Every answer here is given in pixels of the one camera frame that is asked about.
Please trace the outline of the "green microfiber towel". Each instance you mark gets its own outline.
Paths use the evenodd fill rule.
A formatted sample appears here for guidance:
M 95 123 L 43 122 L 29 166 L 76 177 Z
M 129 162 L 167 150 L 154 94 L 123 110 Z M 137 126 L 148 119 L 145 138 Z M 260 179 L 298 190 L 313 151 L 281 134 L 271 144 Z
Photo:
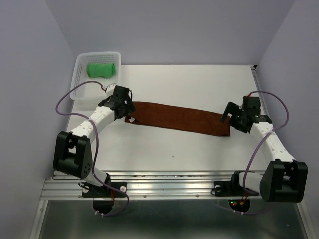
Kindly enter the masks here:
M 114 63 L 89 63 L 86 72 L 90 78 L 111 78 L 116 73 L 116 66 Z

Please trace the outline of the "brown microfiber towel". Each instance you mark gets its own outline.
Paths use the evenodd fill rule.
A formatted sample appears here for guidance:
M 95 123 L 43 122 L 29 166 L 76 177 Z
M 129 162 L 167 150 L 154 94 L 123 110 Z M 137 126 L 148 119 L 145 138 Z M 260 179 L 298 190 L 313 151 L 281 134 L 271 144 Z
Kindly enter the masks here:
M 222 114 L 150 102 L 133 102 L 136 110 L 124 122 L 194 132 L 217 137 L 230 136 L 229 117 L 221 122 Z

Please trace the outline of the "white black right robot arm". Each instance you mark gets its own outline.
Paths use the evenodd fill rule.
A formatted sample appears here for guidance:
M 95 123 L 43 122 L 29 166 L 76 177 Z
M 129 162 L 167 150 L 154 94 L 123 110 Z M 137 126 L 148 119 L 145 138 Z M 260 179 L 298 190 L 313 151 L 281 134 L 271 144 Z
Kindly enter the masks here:
M 235 171 L 228 182 L 216 182 L 216 196 L 260 195 L 266 202 L 302 201 L 306 186 L 308 167 L 304 162 L 296 161 L 288 153 L 278 136 L 277 129 L 268 115 L 261 113 L 259 97 L 244 96 L 242 105 L 228 102 L 221 122 L 229 116 L 229 124 L 235 130 L 250 134 L 256 141 L 253 155 L 262 152 L 268 162 L 263 174 L 250 171 Z

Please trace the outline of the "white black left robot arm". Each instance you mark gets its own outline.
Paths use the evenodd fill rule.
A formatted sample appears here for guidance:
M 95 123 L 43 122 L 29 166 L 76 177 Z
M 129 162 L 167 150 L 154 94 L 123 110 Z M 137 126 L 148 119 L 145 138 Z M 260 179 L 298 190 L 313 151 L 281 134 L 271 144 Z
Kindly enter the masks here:
M 98 103 L 90 116 L 70 113 L 85 120 L 70 132 L 62 131 L 56 138 L 53 168 L 94 185 L 99 196 L 110 193 L 110 176 L 95 167 L 99 133 L 117 119 L 135 111 L 133 94 L 129 88 L 112 84 L 102 87 L 107 98 Z

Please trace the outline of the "white perforated plastic basket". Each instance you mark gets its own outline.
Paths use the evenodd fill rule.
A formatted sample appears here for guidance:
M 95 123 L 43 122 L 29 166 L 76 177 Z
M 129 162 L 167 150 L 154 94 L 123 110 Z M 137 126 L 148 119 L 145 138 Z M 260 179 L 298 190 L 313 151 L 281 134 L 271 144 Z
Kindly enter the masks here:
M 71 88 L 85 83 L 70 93 L 73 100 L 96 100 L 105 97 L 105 89 L 117 83 L 120 75 L 121 55 L 118 52 L 90 52 L 77 56 Z

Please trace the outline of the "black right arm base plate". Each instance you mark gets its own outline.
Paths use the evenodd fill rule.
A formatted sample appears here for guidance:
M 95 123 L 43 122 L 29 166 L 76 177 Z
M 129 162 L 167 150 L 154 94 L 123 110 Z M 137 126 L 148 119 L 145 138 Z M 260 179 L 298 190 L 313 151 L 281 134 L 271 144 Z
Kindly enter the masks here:
M 236 196 L 259 196 L 259 184 L 263 173 L 249 171 L 245 185 L 247 192 L 241 186 L 245 171 L 235 171 L 229 181 L 214 181 L 211 194 L 216 197 L 236 197 Z

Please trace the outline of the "aluminium mounting rail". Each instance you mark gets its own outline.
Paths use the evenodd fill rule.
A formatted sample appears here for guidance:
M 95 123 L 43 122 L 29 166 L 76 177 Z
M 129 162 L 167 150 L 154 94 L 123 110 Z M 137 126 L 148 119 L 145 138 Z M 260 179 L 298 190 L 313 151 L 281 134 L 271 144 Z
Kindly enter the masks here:
M 113 182 L 127 183 L 130 200 L 209 200 L 215 181 L 229 181 L 233 171 L 111 171 Z M 44 182 L 42 200 L 84 200 L 79 179 L 55 171 Z

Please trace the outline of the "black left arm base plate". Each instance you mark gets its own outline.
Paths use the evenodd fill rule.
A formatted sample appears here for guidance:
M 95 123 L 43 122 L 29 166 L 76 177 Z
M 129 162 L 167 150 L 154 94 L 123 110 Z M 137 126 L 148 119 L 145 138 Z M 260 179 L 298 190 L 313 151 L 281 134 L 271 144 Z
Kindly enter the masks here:
M 82 188 L 82 197 L 83 198 L 124 198 L 123 193 L 114 192 L 112 193 L 110 189 L 105 186 L 98 187 L 91 185 L 87 182 L 79 182 L 78 185 Z

